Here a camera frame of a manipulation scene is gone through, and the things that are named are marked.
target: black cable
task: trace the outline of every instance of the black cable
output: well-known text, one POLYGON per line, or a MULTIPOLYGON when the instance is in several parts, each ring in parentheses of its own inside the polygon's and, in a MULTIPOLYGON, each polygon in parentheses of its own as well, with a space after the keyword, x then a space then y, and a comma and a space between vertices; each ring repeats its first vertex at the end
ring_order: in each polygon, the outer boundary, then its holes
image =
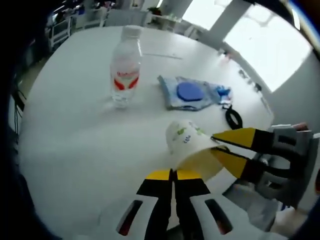
POLYGON ((18 114, 17 114, 17 104, 14 104, 14 131, 15 131, 15 142, 18 144, 19 140, 19 126, 18 126, 18 114))
POLYGON ((22 93, 21 90, 18 89, 18 92, 22 95, 22 97, 24 98, 24 100, 27 100, 27 98, 25 97, 25 95, 22 93))
POLYGON ((227 110, 225 112, 225 120, 232 130, 243 128, 242 118, 237 111, 232 109, 232 105, 230 105, 230 107, 227 108, 227 110))
POLYGON ((21 115, 21 113, 20 113, 20 111, 19 111, 19 109, 18 109, 18 108, 17 108, 17 112, 18 112, 18 114, 19 114, 20 118, 22 118, 22 115, 21 115))
POLYGON ((19 95, 19 91, 16 90, 12 93, 12 97, 14 102, 19 106, 19 108, 23 111, 25 109, 25 104, 22 101, 20 95, 19 95))
POLYGON ((18 114, 16 114, 16 133, 17 133, 17 136, 19 136, 19 118, 18 118, 18 114))

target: bottle cap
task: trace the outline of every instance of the bottle cap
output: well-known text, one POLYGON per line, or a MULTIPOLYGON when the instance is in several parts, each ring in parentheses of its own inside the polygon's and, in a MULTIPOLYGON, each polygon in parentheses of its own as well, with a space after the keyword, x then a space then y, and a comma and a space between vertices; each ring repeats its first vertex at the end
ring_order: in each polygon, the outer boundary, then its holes
POLYGON ((127 25, 122 28, 121 38, 133 38, 138 39, 142 33, 142 27, 136 25, 127 25))

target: blue object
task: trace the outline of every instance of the blue object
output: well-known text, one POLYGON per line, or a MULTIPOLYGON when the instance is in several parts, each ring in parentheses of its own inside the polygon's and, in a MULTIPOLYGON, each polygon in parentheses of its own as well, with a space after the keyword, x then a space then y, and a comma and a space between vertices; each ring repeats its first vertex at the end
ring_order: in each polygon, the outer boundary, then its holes
POLYGON ((78 15, 83 15, 83 14, 85 14, 85 8, 84 7, 80 7, 78 15))
POLYGON ((169 110, 200 111, 212 104, 230 104, 232 102, 232 91, 227 86, 182 76, 163 77, 160 75, 158 80, 163 91, 166 108, 169 110), (221 96, 218 89, 224 90, 223 94, 228 94, 221 96))
POLYGON ((176 88, 177 96, 185 102, 200 101, 205 94, 195 83, 181 82, 176 88))
POLYGON ((227 96, 229 95, 231 89, 230 88, 224 88, 223 86, 217 86, 216 91, 220 96, 227 96))

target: bottle label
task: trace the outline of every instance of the bottle label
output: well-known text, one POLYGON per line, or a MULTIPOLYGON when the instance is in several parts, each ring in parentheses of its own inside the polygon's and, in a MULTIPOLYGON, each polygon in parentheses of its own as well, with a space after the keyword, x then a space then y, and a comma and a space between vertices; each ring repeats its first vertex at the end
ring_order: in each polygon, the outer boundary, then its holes
POLYGON ((123 91, 128 89, 134 89, 139 80, 139 71, 132 72, 120 72, 117 71, 114 76, 111 76, 113 79, 114 89, 116 91, 123 91))

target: floor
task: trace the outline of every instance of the floor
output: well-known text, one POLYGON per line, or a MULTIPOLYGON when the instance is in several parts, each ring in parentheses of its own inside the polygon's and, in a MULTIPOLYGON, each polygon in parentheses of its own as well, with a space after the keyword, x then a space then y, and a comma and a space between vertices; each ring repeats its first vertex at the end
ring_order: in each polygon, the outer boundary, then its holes
POLYGON ((177 226, 168 230, 166 232, 166 240, 184 240, 181 228, 177 226))
POLYGON ((32 86, 34 85, 34 82, 36 81, 40 71, 42 70, 48 59, 49 57, 43 58, 42 60, 31 66, 27 72, 22 74, 19 80, 18 87, 26 98, 28 98, 28 95, 32 86))

